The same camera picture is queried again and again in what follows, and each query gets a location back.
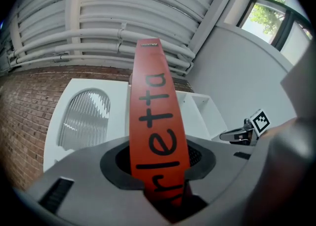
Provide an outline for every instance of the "ceiling pipe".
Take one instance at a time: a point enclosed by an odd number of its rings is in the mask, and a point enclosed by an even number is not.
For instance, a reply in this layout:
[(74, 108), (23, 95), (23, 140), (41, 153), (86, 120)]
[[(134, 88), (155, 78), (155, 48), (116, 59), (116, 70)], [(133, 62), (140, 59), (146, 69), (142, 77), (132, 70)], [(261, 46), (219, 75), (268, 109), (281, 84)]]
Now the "ceiling pipe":
[[(118, 38), (123, 40), (129, 40), (132, 42), (137, 42), (139, 39), (146, 39), (146, 38), (154, 38), (152, 36), (148, 36), (145, 34), (130, 32), (126, 30), (117, 30), (117, 29), (81, 29), (81, 30), (72, 30), (72, 31), (64, 31), (61, 33), (52, 34), (50, 36), (35, 40), (22, 48), (15, 50), (9, 55), (9, 58), (16, 57), (18, 54), (28, 51), (32, 48), (48, 44), (50, 42), (60, 41), (68, 38)], [(164, 40), (160, 40), (163, 49), (175, 53), (175, 54), (182, 54), (184, 56), (190, 57), (192, 59), (195, 58), (195, 54), (187, 49), (175, 44), (169, 43)]]
[[(29, 65), (37, 62), (44, 62), (44, 61), (54, 61), (54, 60), (63, 60), (63, 59), (100, 59), (100, 60), (113, 60), (113, 61), (121, 61), (121, 62), (127, 62), (127, 63), (134, 63), (134, 59), (129, 58), (120, 58), (120, 57), (111, 57), (111, 56), (101, 56), (101, 55), (59, 55), (59, 56), (53, 56), (53, 57), (47, 57), (47, 58), (38, 58), (31, 61), (26, 61), (23, 63), (15, 64), (12, 66), (22, 66), (22, 65)], [(182, 71), (180, 69), (176, 69), (173, 67), (169, 67), (170, 71), (175, 73), (182, 73), (187, 74), (186, 71)]]
[[(56, 54), (56, 53), (63, 53), (72, 50), (82, 50), (82, 51), (110, 51), (115, 53), (125, 53), (130, 55), (135, 55), (135, 47), (133, 46), (126, 46), (121, 45), (118, 43), (72, 43), (72, 44), (65, 44), (59, 45), (56, 47), (51, 47), (39, 51), (32, 52), (28, 55), (25, 55), (21, 58), (15, 59), (10, 64), (11, 66), (15, 66), (16, 64), (23, 64), (26, 61), (30, 61), (35, 58), (40, 58), (44, 55)], [(175, 57), (166, 55), (167, 62), (173, 65), (181, 66), (183, 68), (188, 68), (190, 66), (189, 62), (182, 61)]]

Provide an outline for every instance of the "arched window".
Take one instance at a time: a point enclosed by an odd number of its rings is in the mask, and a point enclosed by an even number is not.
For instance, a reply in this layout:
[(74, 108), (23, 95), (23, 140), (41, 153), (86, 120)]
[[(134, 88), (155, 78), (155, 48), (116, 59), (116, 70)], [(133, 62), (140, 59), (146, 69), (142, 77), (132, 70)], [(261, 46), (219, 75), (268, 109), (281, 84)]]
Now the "arched window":
[(61, 129), (59, 146), (79, 150), (106, 141), (110, 98), (91, 89), (75, 96), (68, 107)]

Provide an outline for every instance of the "window frame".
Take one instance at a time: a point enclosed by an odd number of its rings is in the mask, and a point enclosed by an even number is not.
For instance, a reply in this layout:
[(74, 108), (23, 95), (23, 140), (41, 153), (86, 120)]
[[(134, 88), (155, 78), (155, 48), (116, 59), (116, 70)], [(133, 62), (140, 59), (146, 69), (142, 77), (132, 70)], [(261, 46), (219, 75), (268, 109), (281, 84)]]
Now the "window frame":
[(284, 13), (285, 15), (284, 20), (282, 21), (280, 28), (278, 29), (276, 36), (271, 43), (271, 45), (278, 51), (281, 51), (285, 45), (295, 21), (301, 24), (303, 28), (308, 30), (314, 37), (315, 32), (312, 24), (304, 16), (295, 11), (293, 8), (290, 8), (289, 6), (275, 0), (250, 0), (245, 12), (242, 14), (241, 19), (237, 23), (237, 27), (243, 27), (255, 4), (268, 6), (275, 11)]

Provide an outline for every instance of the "vent grille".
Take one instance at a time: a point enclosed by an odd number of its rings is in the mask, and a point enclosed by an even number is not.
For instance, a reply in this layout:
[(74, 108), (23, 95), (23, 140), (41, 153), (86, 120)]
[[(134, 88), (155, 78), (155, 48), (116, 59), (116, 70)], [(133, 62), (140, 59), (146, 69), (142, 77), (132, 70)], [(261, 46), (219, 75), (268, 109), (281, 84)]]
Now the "vent grille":
[(39, 202), (49, 212), (55, 214), (69, 192), (73, 181), (59, 179)]
[(190, 157), (190, 166), (192, 167), (195, 164), (199, 163), (199, 161), (202, 158), (202, 153), (192, 148), (191, 146), (188, 146), (188, 150), (189, 150), (189, 157)]

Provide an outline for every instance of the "tree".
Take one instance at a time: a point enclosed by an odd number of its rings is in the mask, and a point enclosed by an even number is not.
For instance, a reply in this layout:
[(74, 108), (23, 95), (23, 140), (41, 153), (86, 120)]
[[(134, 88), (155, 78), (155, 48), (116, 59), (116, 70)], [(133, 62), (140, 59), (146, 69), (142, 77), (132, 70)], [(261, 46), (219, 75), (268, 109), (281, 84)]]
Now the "tree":
[[(281, 3), (285, 3), (285, 0), (275, 0)], [(250, 20), (252, 22), (256, 22), (259, 24), (262, 24), (265, 26), (263, 33), (265, 34), (271, 34), (274, 35), (278, 28), (281, 25), (281, 22), (284, 18), (283, 14), (280, 14), (279, 12), (263, 6), (259, 4), (255, 4), (251, 14), (250, 14)]]

